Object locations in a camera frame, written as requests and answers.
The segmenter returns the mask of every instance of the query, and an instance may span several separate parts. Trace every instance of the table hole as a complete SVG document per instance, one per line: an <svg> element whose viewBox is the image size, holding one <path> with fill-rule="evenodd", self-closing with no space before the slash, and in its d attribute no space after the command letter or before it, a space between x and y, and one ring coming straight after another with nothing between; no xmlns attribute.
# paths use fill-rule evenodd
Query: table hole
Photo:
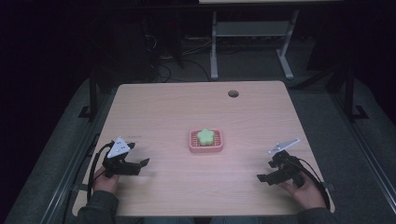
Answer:
<svg viewBox="0 0 396 224"><path fill-rule="evenodd" d="M235 97L238 97L239 92L238 92L238 91L228 91L228 95L229 95L230 97L235 98Z"/></svg>

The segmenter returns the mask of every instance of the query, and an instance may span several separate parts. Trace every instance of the pink tray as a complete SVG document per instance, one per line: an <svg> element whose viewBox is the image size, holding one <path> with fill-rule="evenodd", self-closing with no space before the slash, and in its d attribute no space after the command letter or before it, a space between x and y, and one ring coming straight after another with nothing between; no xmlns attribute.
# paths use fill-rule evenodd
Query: pink tray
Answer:
<svg viewBox="0 0 396 224"><path fill-rule="evenodd" d="M193 153L197 152L220 152L222 150L222 134L218 129L210 129L215 133L215 139L211 146L201 147L198 141L197 134L201 130L192 130L190 131L190 151Z"/></svg>

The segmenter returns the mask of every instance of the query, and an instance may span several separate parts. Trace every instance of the sleeve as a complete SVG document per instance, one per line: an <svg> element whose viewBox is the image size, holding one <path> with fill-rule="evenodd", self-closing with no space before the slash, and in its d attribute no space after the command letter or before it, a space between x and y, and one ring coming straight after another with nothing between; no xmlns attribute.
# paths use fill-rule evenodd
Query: sleeve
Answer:
<svg viewBox="0 0 396 224"><path fill-rule="evenodd" d="M336 224L335 216L326 208L312 208L297 215L300 224Z"/></svg>
<svg viewBox="0 0 396 224"><path fill-rule="evenodd" d="M73 223L116 223L116 213L119 200L110 192L97 190L90 201L78 211L78 216Z"/></svg>

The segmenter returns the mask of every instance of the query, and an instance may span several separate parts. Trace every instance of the person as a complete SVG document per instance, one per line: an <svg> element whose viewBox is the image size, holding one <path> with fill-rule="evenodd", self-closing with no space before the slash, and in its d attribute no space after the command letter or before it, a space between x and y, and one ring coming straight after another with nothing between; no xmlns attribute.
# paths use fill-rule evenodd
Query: person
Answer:
<svg viewBox="0 0 396 224"><path fill-rule="evenodd" d="M93 194L87 205L80 208L74 223L116 223L119 200L115 196L119 182L119 176L113 175L107 178L103 175L105 168L102 166L94 174L92 185ZM338 223L335 216L326 208L326 204L315 186L315 183L303 172L301 176L304 184L296 188L287 182L278 184L287 191L291 197L304 209L297 214L298 223L304 224L335 224ZM145 218L145 224L151 223L185 223L192 224L191 217L153 217ZM261 223L258 217L214 217L211 224L217 223Z"/></svg>

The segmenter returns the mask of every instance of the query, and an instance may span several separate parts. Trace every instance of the star-shaped sponge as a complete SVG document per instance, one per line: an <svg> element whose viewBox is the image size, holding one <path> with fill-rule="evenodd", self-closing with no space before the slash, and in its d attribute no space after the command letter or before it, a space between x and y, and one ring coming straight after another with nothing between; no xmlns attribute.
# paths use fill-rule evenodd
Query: star-shaped sponge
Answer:
<svg viewBox="0 0 396 224"><path fill-rule="evenodd" d="M211 146L215 139L215 133L208 129L202 129L198 132L197 137L201 147Z"/></svg>

